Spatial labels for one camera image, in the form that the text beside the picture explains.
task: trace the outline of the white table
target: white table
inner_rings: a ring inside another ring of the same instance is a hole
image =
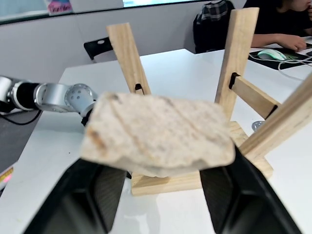
[[[193,55],[186,50],[141,57],[153,94],[176,98],[214,101],[223,51]],[[305,77],[310,67],[287,69],[291,75]],[[283,102],[299,85],[251,61],[245,78]],[[128,92],[116,61],[65,70],[61,83],[86,83],[97,93]],[[238,98],[233,120],[247,134],[261,117]],[[53,186],[79,156],[83,126],[77,114],[42,114],[15,168],[13,177],[0,198],[1,233],[19,234],[48,196]],[[309,165],[312,144],[307,126],[268,154],[274,168],[270,183],[303,232],[312,230],[310,222],[311,188]],[[125,184],[113,227],[113,234],[213,234],[213,227],[202,190],[132,197]]]

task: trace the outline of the black cable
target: black cable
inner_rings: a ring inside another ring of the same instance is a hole
[[[36,116],[35,116],[32,120],[30,120],[30,121],[28,121],[28,122],[26,122],[26,123],[18,123],[18,122],[15,122],[15,121],[10,120],[9,118],[5,117],[5,116],[2,115],[2,114],[0,114],[0,118],[3,118],[3,119],[5,119],[6,121],[8,121],[8,122],[10,122],[10,123],[13,123],[13,124],[22,126],[22,125],[27,125],[27,124],[30,124],[30,123],[34,122],[34,121],[39,117],[39,115],[41,114],[41,112],[42,112],[42,110],[38,110],[38,113],[36,114]]]

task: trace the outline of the cable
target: cable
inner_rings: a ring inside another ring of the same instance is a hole
[[[249,56],[255,60],[261,60],[261,61],[273,61],[273,62],[279,62],[278,64],[278,71],[280,72],[280,74],[286,76],[287,78],[290,78],[290,79],[294,79],[294,80],[297,80],[297,81],[304,81],[304,79],[300,79],[300,78],[297,78],[297,77],[293,77],[293,76],[290,76],[290,75],[287,75],[286,73],[284,73],[282,70],[281,70],[281,65],[284,64],[284,63],[290,63],[290,64],[294,64],[294,63],[302,63],[304,65],[308,65],[308,66],[312,66],[310,63],[312,63],[312,61],[309,61],[309,59],[312,59],[312,56],[310,57],[307,57],[303,60],[298,60],[298,59],[290,59],[290,60],[285,60],[285,61],[277,61],[277,60],[273,60],[273,59],[261,59],[261,58],[256,58],[255,56],[249,54]]]
[[[3,119],[5,119],[6,121],[8,121],[8,122],[10,122],[10,123],[13,123],[13,124],[22,126],[22,125],[27,125],[27,124],[30,124],[30,123],[34,122],[34,121],[39,117],[39,115],[41,114],[41,112],[42,112],[42,110],[38,110],[38,113],[36,114],[36,116],[35,116],[32,120],[30,120],[30,121],[28,121],[28,122],[25,122],[25,123],[18,123],[18,122],[15,122],[15,121],[10,120],[9,118],[7,118],[7,117],[5,117],[4,115],[1,115],[1,114],[0,114],[0,118],[3,118]]]

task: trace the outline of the person's hand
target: person's hand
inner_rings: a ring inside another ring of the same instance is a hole
[[[308,13],[309,13],[310,20],[312,20],[312,6],[309,6]]]
[[[278,34],[276,36],[277,44],[284,48],[292,49],[299,52],[307,48],[307,44],[303,38],[295,35]]]

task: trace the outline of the black shirt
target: black shirt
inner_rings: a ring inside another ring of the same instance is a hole
[[[255,34],[282,33],[304,37],[307,36],[304,29],[312,28],[307,10],[279,13],[270,0],[247,0],[246,7],[260,8]]]

